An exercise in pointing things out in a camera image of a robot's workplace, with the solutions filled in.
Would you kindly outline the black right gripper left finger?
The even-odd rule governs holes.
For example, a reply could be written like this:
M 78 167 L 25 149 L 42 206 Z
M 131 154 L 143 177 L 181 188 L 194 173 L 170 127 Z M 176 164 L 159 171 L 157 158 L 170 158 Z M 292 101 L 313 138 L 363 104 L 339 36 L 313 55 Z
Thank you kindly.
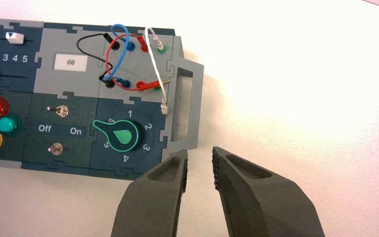
M 188 152 L 172 154 L 126 189 L 116 211 L 113 237 L 175 237 L 186 191 Z

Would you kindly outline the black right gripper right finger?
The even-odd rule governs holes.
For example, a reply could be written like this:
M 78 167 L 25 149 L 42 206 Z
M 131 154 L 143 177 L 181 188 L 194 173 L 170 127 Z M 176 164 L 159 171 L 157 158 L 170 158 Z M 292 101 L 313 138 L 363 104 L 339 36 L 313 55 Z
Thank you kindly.
M 292 180 L 214 146 L 212 164 L 231 237 L 323 237 L 314 204 Z

